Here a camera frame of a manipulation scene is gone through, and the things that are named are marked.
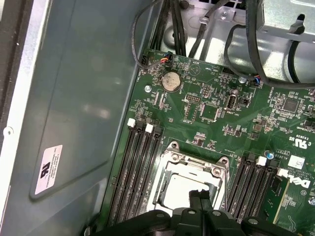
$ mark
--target dimm slot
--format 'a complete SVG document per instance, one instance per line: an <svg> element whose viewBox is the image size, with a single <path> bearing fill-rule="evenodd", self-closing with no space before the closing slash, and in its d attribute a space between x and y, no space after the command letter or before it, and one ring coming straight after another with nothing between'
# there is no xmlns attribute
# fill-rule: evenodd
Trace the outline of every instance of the dimm slot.
<svg viewBox="0 0 315 236"><path fill-rule="evenodd" d="M141 213L141 209L142 209L143 201L144 201L144 198L146 195L146 191L149 188L148 184L150 181L150 176L152 174L154 162L156 160L156 156L158 153L158 147L159 147L159 144L161 141L161 135L162 135L162 130L159 127L157 127L155 129L155 133L154 133L154 144L153 144L152 152L151 152L151 155L149 158L148 168L147 168L147 171L145 173L144 184L141 187L140 201L138 202L137 207L136 207L136 215L139 215Z"/></svg>
<svg viewBox="0 0 315 236"><path fill-rule="evenodd" d="M241 223L244 218L249 216L250 209L254 202L255 195L257 194L260 181L262 179L265 167L256 165L253 175L250 180L250 187L247 191L247 195L245 197L244 202L242 203L242 208L240 213L236 216L237 222Z"/></svg>
<svg viewBox="0 0 315 236"><path fill-rule="evenodd" d="M250 211L250 216L258 216L259 210L261 208L261 204L264 201L266 193L267 193L267 188L269 187L270 181L272 177L274 176L274 174L275 174L275 170L272 168L267 168L267 170L264 172L264 176L258 188L260 192L255 197L254 204Z"/></svg>
<svg viewBox="0 0 315 236"><path fill-rule="evenodd" d="M241 174L243 172L244 167L245 167L245 158L242 158L241 162L240 162L240 165L239 165L239 167L237 169L235 178L233 180L233 183L232 183L232 186L231 186L231 189L230 189L230 192L229 192L228 199L227 199L227 209L228 209L228 211L230 210L231 205L233 203L233 198L235 196L235 192L236 192L237 186L239 185L239 182L241 180Z"/></svg>
<svg viewBox="0 0 315 236"><path fill-rule="evenodd" d="M139 201L139 192L141 191L141 186L143 183L143 175L146 170L146 159L149 155L151 142L153 141L153 136L150 134L148 138L146 139L146 144L144 148L143 154L141 154L141 159L139 162L139 169L137 171L137 175L135 177L135 187L132 192L132 196L129 202L129 205L127 207L127 213L126 213L126 219L134 218L135 215L135 208L137 206L137 203Z"/></svg>
<svg viewBox="0 0 315 236"><path fill-rule="evenodd" d="M254 171L254 168L255 168L254 162L246 161L244 172L242 173L237 192L233 199L233 205L231 206L231 209L229 211L234 217L238 215L238 212L242 206L243 198L249 187L249 182L252 176L252 172Z"/></svg>
<svg viewBox="0 0 315 236"><path fill-rule="evenodd" d="M136 135L136 129L134 127L129 127L129 135L128 135L128 139L127 139L127 143L125 146L125 151L124 151L124 155L122 158L122 163L121 163L121 167L120 167L120 171L118 174L118 177L116 178L116 187L114 190L114 194L112 197L112 206L109 212L109 220L108 220L108 226L112 226L114 224L113 220L115 219L116 213L117 213L117 201L118 201L118 189L119 189L119 183L121 181L124 169L126 168L127 165L127 157L129 155L133 140L135 138Z"/></svg>
<svg viewBox="0 0 315 236"><path fill-rule="evenodd" d="M134 146L138 140L139 132L137 130L138 128L134 127L131 130L131 135L128 138L127 145L124 151L123 159L122 159L122 164L121 168L119 171L118 178L116 180L116 189L113 194L112 198L112 204L111 204L111 209L110 209L110 214L109 214L109 220L108 220L108 226L113 226L116 221L116 216L118 213L118 208L119 208L119 203L120 199L122 196L123 192L123 185L126 180L126 171L128 170L128 166L130 163L130 155L132 150L134 149Z"/></svg>
<svg viewBox="0 0 315 236"><path fill-rule="evenodd" d="M139 122L136 124L137 126L137 134L138 137L135 141L135 144L132 147L131 150L131 156L128 158L129 159L129 165L127 166L127 168L125 169L122 181L121 181L121 188L120 191L122 193L121 195L121 199L119 200L119 206L118 206L118 211L115 217L115 221L114 224L120 223L123 221L123 216L124 216L124 212L126 211L126 206L125 206L125 202L126 202L126 197L128 195L128 186L130 185L130 181L132 178L132 169L134 168L134 165L136 164L136 160L137 160L137 156L138 156L138 152L139 152L139 146L142 143L142 138L143 138L143 123Z"/></svg>
<svg viewBox="0 0 315 236"><path fill-rule="evenodd" d="M131 166L130 173L129 173L131 177L128 179L128 182L126 185L127 189L126 189L125 197L123 198L121 202L122 211L119 218L119 222L125 221L128 216L128 209L130 207L131 197L134 192L135 185L136 185L136 176L137 176L137 173L140 171L139 161L141 161L141 158L139 157L142 157L146 151L145 148L146 148L147 140L149 139L149 135L150 134L148 132L145 132L143 139L141 141L140 148L138 148L137 153L134 157L133 164Z"/></svg>

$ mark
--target black cable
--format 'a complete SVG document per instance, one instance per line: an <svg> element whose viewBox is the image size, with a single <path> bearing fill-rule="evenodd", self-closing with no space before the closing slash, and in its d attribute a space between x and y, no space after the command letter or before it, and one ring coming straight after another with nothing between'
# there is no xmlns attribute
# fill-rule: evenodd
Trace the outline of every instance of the black cable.
<svg viewBox="0 0 315 236"><path fill-rule="evenodd" d="M287 55L287 67L289 70L289 74L291 79L293 80L293 82L295 83L301 83L299 78L297 77L296 71L295 71L295 66L294 66L294 58L295 58L295 53L296 53L296 49L299 46L298 41L292 41L290 50L289 50L289 54Z"/></svg>
<svg viewBox="0 0 315 236"><path fill-rule="evenodd" d="M162 4L162 8L161 8L161 12L159 14L159 17L157 19L157 25L155 27L155 30L154 30L154 33L153 33L153 36L152 36L152 40L151 40L151 43L150 43L150 48L151 49L155 49L155 45L157 43L157 38L158 38L158 29L160 28L160 24L161 24L161 21L162 21L162 13L165 9L165 5L166 5L166 0L163 0L163 4Z"/></svg>
<svg viewBox="0 0 315 236"><path fill-rule="evenodd" d="M163 0L161 11L157 20L157 25L155 27L154 34L152 36L152 40L150 43L151 49L157 49L157 44L158 44L158 40L160 39L160 34L161 33L163 34L165 30L168 11L169 11L169 0Z"/></svg>
<svg viewBox="0 0 315 236"><path fill-rule="evenodd" d="M186 41L185 41L185 31L184 31L184 24L183 24L183 18L181 14L181 9L179 7L179 1L173 0L174 6L175 6L175 13L178 23L178 32L179 32L179 41L181 46L181 55L186 57Z"/></svg>
<svg viewBox="0 0 315 236"><path fill-rule="evenodd" d="M220 0L217 2L217 4L215 4L213 7L211 7L211 9L207 12L207 14L205 15L205 17L207 17L208 19L212 16L213 13L215 13L216 10L218 10L220 7L226 5L230 0ZM192 49L189 53L189 58L193 58L199 48L199 45L201 43L201 40L203 38L203 35L205 34L207 26L205 24L201 24L199 31L198 31L198 35L196 38L196 41L194 43L194 45L192 46Z"/></svg>
<svg viewBox="0 0 315 236"><path fill-rule="evenodd" d="M164 1L166 3L166 7L164 11L161 13L161 24L157 32L157 43L155 46L155 49L159 51L161 50L161 44L162 44L162 40L164 36L164 31L166 28L167 18L170 11L170 0L164 0Z"/></svg>
<svg viewBox="0 0 315 236"><path fill-rule="evenodd" d="M252 65L260 76L262 82L266 85L283 89L315 89L315 84L295 84L290 82L283 82L278 80L271 80L265 74L262 67L260 55L257 45L256 25L257 25L257 0L246 0L246 35L248 42L248 49Z"/></svg>
<svg viewBox="0 0 315 236"><path fill-rule="evenodd" d="M177 55L181 55L181 46L179 42L179 32L178 32L178 22L175 13L175 1L171 0L171 13L172 13L172 22L173 22L173 35L175 42L175 52Z"/></svg>
<svg viewBox="0 0 315 236"><path fill-rule="evenodd" d="M149 70L153 67L155 67L156 65L160 64L161 61L158 60L156 62L153 62L151 65L147 66L147 65L143 65L139 59L138 59L138 56L137 56L137 52L136 52L136 46L135 46L135 32L136 32L136 26L137 26L137 23L138 23L138 20L140 18L140 16L146 11L148 10L150 7L154 6L155 4L159 3L161 0L154 0L153 2L151 2L149 5L147 5L145 8L143 8L142 10L140 10L134 20L133 20L133 24L132 24L132 28L131 28L131 49L132 49L132 55L133 55L133 58L135 60L135 62L137 63L137 65L139 67L141 67L142 69L145 69L145 70Z"/></svg>
<svg viewBox="0 0 315 236"><path fill-rule="evenodd" d="M225 64L227 65L227 67L234 72L234 74L240 76L240 77L243 77L247 80L255 80L255 77L254 76L251 76L251 75L248 75L248 74L243 74L241 72L239 72L237 69L234 68L234 66L232 65L229 57L228 57L228 48L230 47L231 45L231 42L232 42L232 39L233 39L233 34L234 34L234 31L236 29L245 29L246 26L242 26L242 25L235 25L231 28L230 32L228 33L228 37L227 37L227 40L226 40L226 43L225 43L225 47L224 47L224 61L225 61Z"/></svg>

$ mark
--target gray metal panel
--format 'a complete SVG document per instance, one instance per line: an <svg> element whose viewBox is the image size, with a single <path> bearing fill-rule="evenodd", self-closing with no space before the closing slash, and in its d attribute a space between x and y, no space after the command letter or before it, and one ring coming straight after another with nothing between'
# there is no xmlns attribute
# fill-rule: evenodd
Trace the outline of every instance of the gray metal panel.
<svg viewBox="0 0 315 236"><path fill-rule="evenodd" d="M212 4L195 0L188 0L188 2L190 3L190 8L182 11L183 23L188 35L186 43L187 52L191 50L195 43L200 26L200 18L205 15L207 12L206 9L210 9L212 6ZM224 11L227 13L227 16L223 19L221 14ZM169 17L161 47L162 51L175 52L175 47L172 47L174 45L174 38L172 37L171 22L171 17ZM207 32L200 43L195 59L225 65L223 58L225 42L231 27L235 24L245 24L245 11L231 7L221 7L209 22ZM291 41L263 32L257 33L257 41L266 75L279 80L291 81L286 63ZM240 71L256 73L248 53L246 31L244 29L237 29L235 31L228 53L232 63ZM315 44L300 43L295 55L295 69L302 83L314 82L314 55Z"/></svg>
<svg viewBox="0 0 315 236"><path fill-rule="evenodd" d="M314 0L263 0L258 27L270 35L315 43L314 11ZM300 14L305 15L305 31L301 35L290 33Z"/></svg>
<svg viewBox="0 0 315 236"><path fill-rule="evenodd" d="M99 212L135 73L130 26L143 2L53 1L1 235L76 235ZM137 45L147 41L146 19ZM35 196L43 152L59 144L55 185Z"/></svg>

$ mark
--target white sticker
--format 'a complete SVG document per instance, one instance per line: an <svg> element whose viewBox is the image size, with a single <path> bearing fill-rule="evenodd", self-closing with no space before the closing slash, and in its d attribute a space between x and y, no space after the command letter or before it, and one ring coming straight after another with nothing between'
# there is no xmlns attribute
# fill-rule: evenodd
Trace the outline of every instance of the white sticker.
<svg viewBox="0 0 315 236"><path fill-rule="evenodd" d="M35 189L35 195L54 186L62 148L63 146L59 145L47 148L44 151Z"/></svg>
<svg viewBox="0 0 315 236"><path fill-rule="evenodd" d="M301 170L303 168L305 159L302 157L291 155L288 166Z"/></svg>

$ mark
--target motherboard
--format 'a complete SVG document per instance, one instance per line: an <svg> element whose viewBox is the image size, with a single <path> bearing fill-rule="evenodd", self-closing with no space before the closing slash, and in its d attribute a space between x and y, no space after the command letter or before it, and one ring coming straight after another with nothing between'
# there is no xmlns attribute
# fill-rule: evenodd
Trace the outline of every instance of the motherboard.
<svg viewBox="0 0 315 236"><path fill-rule="evenodd" d="M164 52L148 50L152 64ZM172 56L140 69L101 219L189 207L207 190L238 222L257 216L315 236L315 91L271 88Z"/></svg>

